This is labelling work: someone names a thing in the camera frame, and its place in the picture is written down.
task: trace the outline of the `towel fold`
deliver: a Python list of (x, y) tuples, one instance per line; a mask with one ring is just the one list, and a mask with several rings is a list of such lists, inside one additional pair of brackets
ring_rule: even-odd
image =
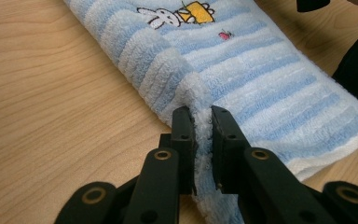
[(194, 199), (208, 223), (243, 222), (236, 197), (214, 187), (211, 105), (300, 180), (358, 148), (358, 101), (252, 0), (65, 2), (162, 121), (190, 108), (200, 145)]

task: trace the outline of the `folded towel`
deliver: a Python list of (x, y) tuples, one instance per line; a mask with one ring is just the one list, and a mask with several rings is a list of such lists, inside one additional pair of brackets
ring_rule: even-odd
[(159, 118), (195, 119), (194, 197), (209, 223), (242, 223), (215, 190), (211, 105), (303, 180), (358, 148), (358, 101), (295, 49), (251, 0), (66, 0)]

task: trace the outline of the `embroidered cartoon rabbit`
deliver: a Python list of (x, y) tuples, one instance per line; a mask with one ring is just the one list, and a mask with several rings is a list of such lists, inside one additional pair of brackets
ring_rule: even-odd
[(170, 12), (165, 8), (159, 8), (156, 11), (138, 7), (137, 11), (144, 15), (151, 15), (154, 18), (149, 21), (152, 28), (158, 29), (164, 23), (179, 27), (182, 22), (201, 24), (205, 22), (214, 22), (214, 10), (210, 8), (208, 3), (192, 2), (184, 5), (174, 12)]

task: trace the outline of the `table surface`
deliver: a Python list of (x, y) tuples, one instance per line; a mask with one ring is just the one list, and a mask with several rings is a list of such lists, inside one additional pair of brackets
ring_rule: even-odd
[[(358, 38), (347, 1), (305, 14), (256, 2), (327, 74)], [(0, 0), (0, 223), (52, 223), (79, 187), (138, 175), (169, 132), (63, 1)], [(305, 184), (332, 180), (358, 185), (358, 150)], [(189, 196), (180, 222), (204, 222)]]

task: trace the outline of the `blue stripe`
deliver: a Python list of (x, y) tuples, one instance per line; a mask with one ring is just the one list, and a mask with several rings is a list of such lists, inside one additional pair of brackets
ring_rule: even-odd
[(157, 114), (159, 114), (173, 100), (176, 88), (182, 79), (187, 74), (193, 72), (192, 67), (186, 63), (186, 61), (177, 62), (177, 66), (171, 67), (168, 71), (170, 73), (170, 78), (165, 84), (164, 90), (152, 105), (152, 108), (154, 108)]
[[(241, 26), (231, 25), (231, 27), (233, 28), (232, 29), (228, 28), (228, 31), (230, 31), (232, 34), (235, 34), (235, 37), (238, 38), (244, 35), (253, 34), (256, 31), (259, 31), (266, 26), (267, 25), (262, 21), (254, 21), (251, 22), (250, 24), (242, 24)], [(174, 47), (177, 47), (182, 54), (188, 54), (193, 50), (210, 48), (219, 45), (224, 41), (218, 35), (220, 32), (222, 32), (222, 30), (218, 30), (217, 32), (205, 31), (204, 33), (213, 33), (214, 35), (212, 35), (210, 38), (202, 38), (202, 39), (200, 38), (192, 39), (191, 36), (195, 34), (190, 34), (190, 32), (191, 31), (186, 31), (186, 33), (181, 33), (181, 34), (175, 33), (176, 35), (174, 36), (170, 36), (170, 37), (164, 36), (164, 37), (168, 41), (170, 41)]]
[(295, 54), (284, 56), (280, 59), (271, 60), (268, 63), (264, 64), (264, 66), (257, 67), (256, 69), (252, 69), (252, 68), (247, 69), (244, 71), (244, 74), (242, 76), (240, 76), (240, 78), (233, 78), (230, 82), (228, 82), (224, 85), (220, 85), (220, 86), (216, 86), (216, 87), (211, 87), (210, 86), (211, 83), (207, 83), (207, 85), (211, 89), (211, 95), (212, 95), (213, 99), (216, 101), (216, 100), (220, 99), (221, 97), (223, 97), (224, 95), (228, 94), (229, 92), (231, 92), (239, 87), (242, 87), (247, 82), (250, 82), (250, 81), (256, 79), (257, 77), (260, 77), (260, 76), (262, 76), (268, 72), (271, 72), (275, 69), (278, 69), (280, 67), (284, 67), (290, 63), (296, 63), (299, 60), (300, 59)]
[(134, 71), (129, 73), (133, 74), (132, 85), (138, 90), (142, 84), (142, 81), (145, 78), (145, 74), (150, 67), (150, 64), (154, 61), (156, 55), (162, 52), (165, 49), (171, 47), (170, 43), (164, 39), (156, 41), (157, 39), (152, 39), (154, 43), (147, 43), (144, 41), (143, 45), (139, 47), (145, 47), (140, 54), (132, 57), (132, 60), (137, 61), (137, 66)]
[(267, 46), (271, 46), (275, 43), (282, 42), (282, 39), (276, 36), (268, 38), (257, 38), (256, 40), (249, 40), (244, 42), (242, 45), (238, 45), (238, 42), (230, 41), (227, 44), (227, 47), (222, 53), (215, 53), (211, 58), (204, 58), (202, 54), (199, 57), (188, 60), (190, 64), (196, 69), (197, 72), (202, 72), (202, 70), (213, 66), (215, 64), (221, 63), (232, 57), (237, 57), (240, 54), (243, 54), (245, 51), (250, 51), (252, 49), (259, 49)]
[(126, 47), (127, 41), (129, 41), (137, 31), (144, 29), (146, 25), (141, 21), (128, 20), (118, 20), (113, 21), (113, 23), (115, 26), (121, 27), (121, 29), (116, 29), (115, 32), (111, 32), (109, 36), (111, 41), (104, 50), (115, 66), (118, 66), (120, 55)]
[(316, 81), (316, 77), (310, 74), (305, 76), (292, 77), (290, 81), (277, 87), (276, 90), (263, 90), (253, 97), (253, 105), (244, 103), (243, 110), (237, 115), (237, 122), (244, 123), (261, 110), (267, 109), (280, 100), (294, 94), (309, 84)]
[(298, 145), (296, 145), (297, 147), (295, 148), (283, 146), (276, 154), (284, 163), (292, 159), (318, 157), (347, 144), (348, 141), (357, 134), (358, 115), (353, 108), (350, 108), (343, 114), (335, 117), (331, 122), (326, 123), (323, 127), (318, 129), (316, 133), (308, 136), (309, 141), (318, 143), (318, 145), (302, 148), (298, 148)]
[(288, 120), (287, 123), (283, 124), (282, 126), (278, 127), (275, 131), (271, 133), (265, 133), (267, 138), (266, 140), (278, 140), (289, 133), (295, 132), (296, 129), (309, 120), (318, 116), (324, 109), (327, 107), (334, 105), (339, 101), (339, 96), (336, 94), (330, 94), (327, 97), (324, 97), (320, 102), (317, 104), (313, 104), (310, 108), (305, 110), (303, 113), (291, 118)]
[(89, 31), (94, 34), (94, 37), (99, 41), (101, 39), (101, 35), (103, 34), (103, 30), (106, 27), (106, 23), (109, 21), (109, 18), (111, 18), (116, 12), (124, 9), (136, 13), (135, 6), (129, 5), (121, 1), (116, 1), (114, 4), (103, 4), (103, 6), (98, 7), (97, 15), (92, 18), (92, 26), (88, 27)]

